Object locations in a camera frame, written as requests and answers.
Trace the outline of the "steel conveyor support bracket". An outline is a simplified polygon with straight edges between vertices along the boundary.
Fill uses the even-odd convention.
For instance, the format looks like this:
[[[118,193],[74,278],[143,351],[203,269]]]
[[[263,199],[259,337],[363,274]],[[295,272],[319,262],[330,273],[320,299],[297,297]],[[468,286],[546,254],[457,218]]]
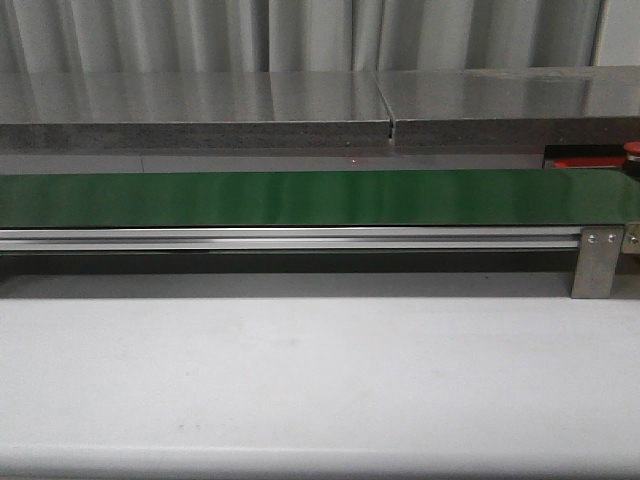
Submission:
[[[623,234],[622,226],[592,226],[582,229],[571,290],[573,299],[610,297]]]

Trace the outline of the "grey pleated curtain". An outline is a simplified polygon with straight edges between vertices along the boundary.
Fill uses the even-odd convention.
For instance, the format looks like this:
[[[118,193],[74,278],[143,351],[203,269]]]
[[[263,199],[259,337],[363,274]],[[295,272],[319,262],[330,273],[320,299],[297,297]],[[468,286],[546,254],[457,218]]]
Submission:
[[[1,68],[385,71],[583,66],[600,1],[5,1]]]

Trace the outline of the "right stainless steel table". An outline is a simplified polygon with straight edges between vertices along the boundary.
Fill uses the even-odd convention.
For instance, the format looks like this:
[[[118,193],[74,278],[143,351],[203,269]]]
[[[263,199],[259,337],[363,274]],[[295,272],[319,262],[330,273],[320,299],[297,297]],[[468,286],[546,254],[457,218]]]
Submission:
[[[621,145],[639,136],[636,66],[380,72],[400,147]]]

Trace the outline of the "stainless steel table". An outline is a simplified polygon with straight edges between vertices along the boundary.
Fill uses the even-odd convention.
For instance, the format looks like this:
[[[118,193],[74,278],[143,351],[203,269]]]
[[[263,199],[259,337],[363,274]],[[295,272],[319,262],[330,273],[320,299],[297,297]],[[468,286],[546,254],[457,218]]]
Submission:
[[[39,73],[1,77],[4,151],[383,147],[372,75]]]
[[[400,147],[621,145],[639,136],[636,66],[380,72]]]

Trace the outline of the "aluminium conveyor side rail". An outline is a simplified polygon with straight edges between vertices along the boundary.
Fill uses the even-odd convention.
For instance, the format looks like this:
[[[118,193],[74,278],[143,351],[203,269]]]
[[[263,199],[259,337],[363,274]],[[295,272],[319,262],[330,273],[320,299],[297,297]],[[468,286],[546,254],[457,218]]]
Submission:
[[[580,235],[575,226],[23,228],[1,231],[1,252],[556,250],[577,248]]]

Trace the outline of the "green conveyor belt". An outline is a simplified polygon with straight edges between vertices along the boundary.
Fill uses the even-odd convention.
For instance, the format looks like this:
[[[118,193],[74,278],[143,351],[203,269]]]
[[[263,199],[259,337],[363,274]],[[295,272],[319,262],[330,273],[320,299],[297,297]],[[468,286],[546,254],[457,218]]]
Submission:
[[[6,175],[5,228],[623,225],[610,169]]]

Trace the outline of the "small steel end bracket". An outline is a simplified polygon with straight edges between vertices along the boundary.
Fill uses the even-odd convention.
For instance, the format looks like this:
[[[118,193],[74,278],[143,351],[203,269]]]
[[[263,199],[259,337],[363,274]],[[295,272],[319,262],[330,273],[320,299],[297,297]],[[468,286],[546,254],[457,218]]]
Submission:
[[[625,255],[640,255],[640,223],[632,222],[626,225],[621,251]]]

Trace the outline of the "red bin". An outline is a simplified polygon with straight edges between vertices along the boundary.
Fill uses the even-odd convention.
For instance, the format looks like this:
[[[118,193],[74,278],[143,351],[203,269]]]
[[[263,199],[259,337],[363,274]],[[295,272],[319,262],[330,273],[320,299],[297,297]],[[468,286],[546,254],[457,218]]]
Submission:
[[[627,158],[625,156],[559,157],[559,158],[545,159],[544,168],[545,169],[600,168],[600,169],[620,170],[626,160]]]

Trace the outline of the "left stainless steel table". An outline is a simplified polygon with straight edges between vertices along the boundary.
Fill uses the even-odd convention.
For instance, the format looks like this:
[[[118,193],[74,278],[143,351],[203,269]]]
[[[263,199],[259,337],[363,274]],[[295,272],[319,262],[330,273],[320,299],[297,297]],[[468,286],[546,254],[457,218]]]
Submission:
[[[372,75],[39,73],[1,77],[4,151],[383,147]]]

